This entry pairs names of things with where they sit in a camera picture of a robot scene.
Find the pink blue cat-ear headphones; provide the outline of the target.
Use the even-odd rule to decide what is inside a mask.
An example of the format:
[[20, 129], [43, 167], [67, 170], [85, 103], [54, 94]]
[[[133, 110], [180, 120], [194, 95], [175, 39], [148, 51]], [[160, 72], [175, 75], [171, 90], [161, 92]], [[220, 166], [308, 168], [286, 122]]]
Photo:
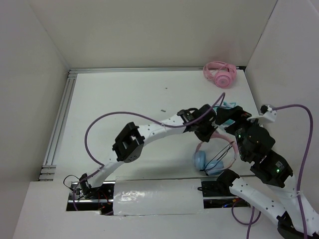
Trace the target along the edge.
[[[206, 158], [206, 152], [200, 150], [204, 142], [200, 142], [193, 154], [193, 164], [197, 171], [204, 172], [206, 176], [217, 176], [224, 172], [226, 169], [230, 169], [236, 162], [239, 156], [239, 150], [235, 140], [228, 136], [214, 132], [210, 139], [220, 139], [226, 141], [228, 144], [222, 148], [212, 159]], [[224, 163], [224, 158], [232, 149], [234, 156], [229, 163]]]

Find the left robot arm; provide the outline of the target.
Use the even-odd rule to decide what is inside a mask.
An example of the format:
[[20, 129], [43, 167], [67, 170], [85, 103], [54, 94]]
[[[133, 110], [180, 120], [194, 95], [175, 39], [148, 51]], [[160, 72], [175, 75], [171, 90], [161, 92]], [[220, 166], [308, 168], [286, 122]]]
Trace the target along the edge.
[[[112, 146], [110, 153], [104, 162], [98, 161], [90, 152], [88, 147], [88, 134], [90, 129], [99, 120], [112, 115], [133, 115], [147, 119], [152, 124], [135, 125], [134, 122], [127, 123]], [[104, 114], [94, 120], [86, 129], [84, 145], [89, 157], [99, 165], [93, 173], [84, 173], [79, 179], [80, 192], [84, 198], [92, 199], [98, 194], [99, 188], [105, 179], [124, 163], [131, 163], [137, 160], [143, 147], [155, 140], [170, 136], [194, 132], [197, 138], [203, 142], [208, 142], [212, 134], [216, 131], [214, 121], [216, 112], [209, 104], [201, 108], [189, 108], [180, 110], [177, 114], [166, 120], [157, 121], [149, 117], [132, 112], [112, 112]]]

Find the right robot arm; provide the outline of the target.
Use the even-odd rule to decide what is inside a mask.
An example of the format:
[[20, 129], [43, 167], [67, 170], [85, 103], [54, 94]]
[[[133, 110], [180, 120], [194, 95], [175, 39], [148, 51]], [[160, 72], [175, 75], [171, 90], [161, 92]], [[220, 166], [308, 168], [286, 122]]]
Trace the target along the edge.
[[317, 239], [319, 215], [312, 208], [298, 187], [298, 181], [287, 160], [272, 148], [275, 140], [263, 128], [276, 120], [277, 112], [263, 105], [258, 116], [252, 116], [236, 106], [218, 108], [215, 123], [222, 125], [228, 120], [233, 124], [225, 131], [235, 136], [240, 159], [251, 164], [250, 170], [267, 185], [279, 201], [274, 201], [249, 186], [234, 171], [227, 169], [217, 178], [217, 189], [222, 195], [236, 195], [255, 207], [276, 226], [285, 239]]

